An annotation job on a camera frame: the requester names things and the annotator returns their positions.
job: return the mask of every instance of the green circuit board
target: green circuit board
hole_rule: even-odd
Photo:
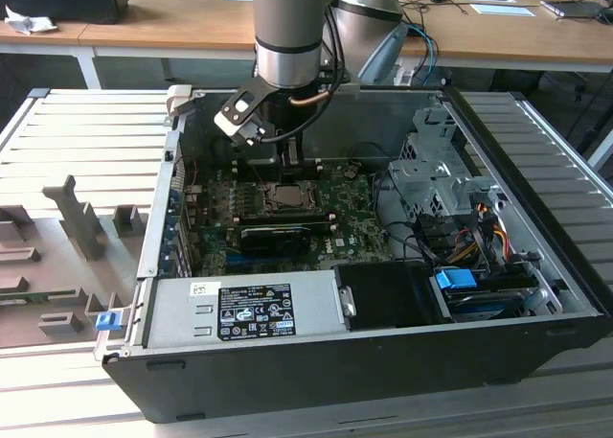
[[[350,262],[380,262],[392,259],[388,243],[371,210],[371,187],[366,175],[347,172],[343,165],[325,166],[317,180],[302,181],[316,194],[316,209],[334,213],[336,229],[327,235],[312,235],[310,249],[295,257],[245,258],[240,252],[243,225],[233,222],[228,201],[236,193],[250,194],[248,203],[260,207],[262,187],[267,182],[236,182],[229,173],[218,173],[203,185],[210,194],[210,220],[196,227],[196,245],[201,276],[278,273],[330,269]],[[287,226],[272,224],[266,227]]]

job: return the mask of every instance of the blue latch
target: blue latch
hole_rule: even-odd
[[[122,311],[104,311],[98,314],[96,329],[98,331],[119,331],[122,328]]]
[[[467,268],[446,268],[437,273],[437,282],[439,288],[477,288],[475,277]]]

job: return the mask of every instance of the table leg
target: table leg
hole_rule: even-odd
[[[609,157],[613,154],[613,129],[609,131],[609,134],[604,138],[604,141],[594,150],[594,153],[589,158],[587,163],[597,172],[602,168],[602,165],[606,163]]]
[[[170,60],[168,58],[161,58],[162,72],[164,73],[165,81],[174,81],[174,75],[172,74],[172,68],[170,67]]]
[[[73,56],[77,59],[80,66],[80,71],[85,79],[87,88],[102,89],[94,58],[96,54],[92,47],[77,47],[73,50]]]

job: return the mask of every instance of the power supply label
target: power supply label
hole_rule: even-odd
[[[224,341],[296,334],[289,284],[221,288],[217,308],[217,337]]]

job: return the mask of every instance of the motherboard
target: motherboard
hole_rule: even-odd
[[[372,210],[371,183],[356,167],[321,165],[316,178],[284,183],[251,170],[255,181],[230,171],[201,181],[191,231],[199,259],[194,275],[322,270],[392,259]]]

